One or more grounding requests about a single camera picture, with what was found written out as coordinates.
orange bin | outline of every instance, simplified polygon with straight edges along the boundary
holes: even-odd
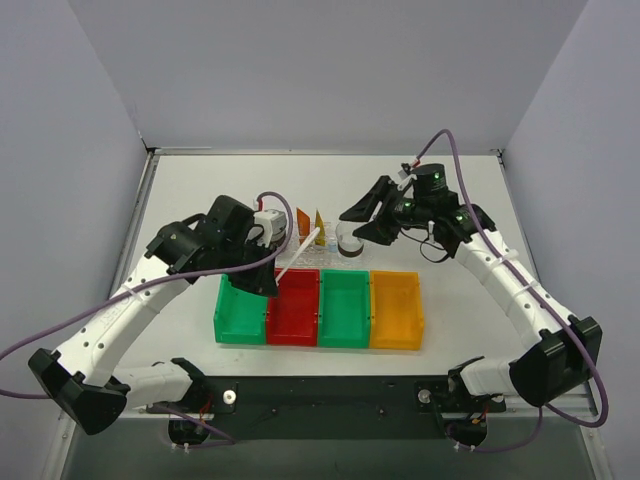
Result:
[[[420,350],[424,314],[415,272],[371,271],[369,348]]]

wall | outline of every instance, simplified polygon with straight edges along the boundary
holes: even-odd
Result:
[[[64,0],[0,2],[0,58],[2,350],[105,298],[145,151]],[[0,363],[3,388],[38,391],[36,345]],[[0,477],[39,478],[58,409],[0,412]]]
[[[640,4],[590,0],[506,150],[546,286],[604,329],[602,429],[616,478],[637,478],[640,362]]]
[[[504,147],[585,3],[70,0],[147,145],[379,154]]]

purple cable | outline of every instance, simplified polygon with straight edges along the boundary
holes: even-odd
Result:
[[[484,232],[484,229],[482,228],[482,226],[480,225],[480,221],[478,220],[478,216],[476,215],[474,209],[471,206],[471,199],[469,198],[469,194],[467,193],[467,188],[465,187],[464,180],[462,178],[462,168],[460,167],[460,157],[458,155],[458,146],[456,145],[456,141],[453,138],[453,134],[451,133],[451,131],[445,128],[440,130],[438,133],[436,133],[436,135],[429,141],[429,143],[427,143],[427,145],[422,149],[422,151],[417,155],[416,158],[420,160],[422,156],[427,152],[427,150],[429,150],[431,145],[433,145],[434,142],[442,135],[446,135],[449,138],[449,143],[451,145],[451,152],[453,154],[453,162],[456,168],[456,176],[458,177],[458,183],[460,184],[460,193],[464,198],[464,203],[467,206],[467,209],[469,210],[469,214],[471,215],[473,224],[475,225],[476,229],[478,230],[478,233],[482,237],[482,240],[484,240],[484,243],[486,243],[487,247],[489,247],[489,250],[491,250],[491,253],[493,253],[498,258],[502,258],[502,254],[500,253],[500,251],[495,247],[495,245],[493,245],[493,243],[491,243],[491,240],[489,239],[487,234]],[[518,281],[522,284],[522,286],[524,287],[528,286],[528,282],[526,278],[524,278],[524,276],[518,271],[515,265],[513,265],[507,259],[503,259],[503,264],[511,271],[513,276],[516,277],[516,279],[518,279]],[[587,349],[584,347],[582,342],[580,342],[580,339],[577,337],[577,335],[573,333],[573,330],[571,330],[571,328],[569,328],[569,326],[564,322],[560,314],[555,311],[555,309],[542,297],[542,295],[540,295],[538,292],[536,292],[533,289],[530,289],[529,293],[531,294],[531,296],[533,296],[533,298],[535,298],[539,302],[539,304],[544,309],[546,309],[549,312],[549,314],[551,314],[553,319],[558,323],[558,325],[560,325],[560,327],[562,327],[562,330],[564,330],[567,336],[576,345],[576,348],[580,352],[580,355],[584,359],[585,363],[589,367],[589,370],[591,371],[591,374],[593,375],[593,380],[596,382],[596,386],[598,387],[598,392],[600,394],[600,399],[602,401],[600,416],[593,422],[581,420],[577,417],[569,415],[568,413],[565,413],[557,409],[550,403],[547,403],[545,406],[549,410],[554,412],[556,415],[559,415],[565,420],[569,420],[570,422],[575,423],[577,425],[581,425],[583,427],[597,428],[604,425],[604,423],[607,421],[607,418],[609,417],[609,397],[607,395],[607,390],[604,387],[604,382],[602,381],[602,377],[600,376],[600,373],[596,368],[595,362],[591,358],[591,355],[589,355],[589,352],[587,352]]]
[[[190,417],[189,415],[185,415],[182,412],[179,412],[177,410],[174,410],[172,408],[167,408],[167,407],[163,407],[161,405],[154,405],[154,408],[158,409],[158,410],[162,410],[165,413],[170,413],[171,415],[175,415],[176,417],[180,417],[188,422],[193,423],[194,425],[198,425],[199,427],[202,427],[206,430],[209,430],[209,433],[213,433],[214,435],[217,435],[218,437],[222,437],[224,438],[224,440],[220,440],[220,441],[216,441],[216,442],[207,442],[201,445],[189,445],[189,450],[191,449],[204,449],[204,448],[211,448],[211,447],[222,447],[225,445],[235,445],[236,444],[236,440],[231,436],[231,435],[227,435],[226,433],[224,433],[222,430],[218,430],[216,427],[213,427],[211,425],[209,425],[206,422],[201,422],[199,420],[196,420],[195,418]],[[178,448],[184,448],[182,445],[176,445]]]
[[[463,450],[472,451],[471,447],[469,445],[464,445],[463,443],[458,442],[457,440],[455,440],[455,438],[453,438],[451,436],[451,432],[453,430],[453,426],[454,426],[454,424],[450,423],[449,426],[447,427],[447,436],[449,438],[451,438],[452,440],[456,441],[457,445],[459,445],[460,448],[462,448]],[[542,408],[539,408],[538,409],[538,422],[536,423],[536,426],[533,429],[533,432],[531,432],[531,435],[529,435],[527,438],[525,438],[524,440],[520,440],[517,443],[508,445],[506,447],[496,447],[496,448],[477,447],[477,448],[473,449],[473,453],[505,453],[505,452],[510,452],[512,450],[517,450],[518,448],[522,448],[522,447],[525,447],[525,446],[529,445],[536,438],[538,438],[538,435],[540,434],[540,430],[541,429],[542,429]]]
[[[138,293],[141,292],[142,290],[148,290],[151,287],[155,287],[156,285],[161,285],[163,283],[167,283],[167,282],[172,282],[174,280],[181,280],[181,279],[189,279],[189,278],[197,278],[197,277],[208,277],[210,275],[221,275],[223,273],[236,273],[236,272],[243,272],[245,270],[251,270],[253,268],[259,267],[261,265],[264,265],[265,263],[269,263],[271,260],[275,259],[278,255],[280,255],[285,248],[287,248],[287,244],[289,243],[289,240],[291,239],[291,235],[293,234],[293,212],[291,211],[291,207],[289,206],[289,204],[287,203],[287,201],[285,200],[285,198],[280,195],[279,193],[276,192],[263,192],[260,195],[258,195],[258,200],[262,200],[264,197],[275,197],[278,200],[280,200],[280,202],[282,202],[282,205],[284,206],[285,210],[287,211],[287,236],[284,239],[284,243],[282,245],[280,245],[275,252],[273,252],[271,255],[269,255],[268,257],[263,258],[262,260],[258,260],[257,262],[253,262],[253,263],[248,263],[247,265],[240,265],[238,267],[230,267],[230,268],[220,268],[220,269],[215,269],[215,270],[200,270],[197,272],[188,272],[188,273],[178,273],[176,275],[167,275],[166,277],[160,277],[160,278],[156,278],[154,280],[150,280],[142,285],[138,285],[137,287],[132,288],[131,290],[127,290],[126,292],[123,292],[119,295],[116,295],[115,297],[111,297],[110,299],[108,299],[107,301],[101,303],[100,305],[97,305],[95,307],[92,307],[88,310],[85,310],[82,313],[79,313],[78,315],[76,315],[73,318],[70,318],[69,320],[67,320],[66,322],[62,322],[58,325],[55,325],[51,328],[48,328],[46,330],[43,330],[39,333],[36,333],[35,335],[32,335],[30,337],[25,338],[24,340],[19,341],[18,343],[15,343],[13,345],[11,345],[10,347],[8,347],[7,349],[3,350],[2,352],[0,352],[0,361],[4,360],[7,356],[11,355],[13,352],[15,352],[16,350],[29,345],[30,343],[33,343],[37,340],[40,340],[41,338],[47,337],[53,333],[56,333],[64,328],[67,328],[70,325],[73,325],[74,323],[78,323],[81,320],[84,320],[85,318],[91,316],[91,315],[95,315],[96,313],[98,313],[100,310],[110,307],[111,305],[118,303],[119,301],[127,298],[128,296],[132,295],[133,293]],[[42,394],[32,394],[32,393],[19,393],[19,392],[12,392],[10,390],[3,390],[0,388],[0,396],[4,396],[4,397],[11,397],[11,398],[20,398],[20,399],[26,399],[26,400],[47,400],[49,397],[47,395],[42,395]]]

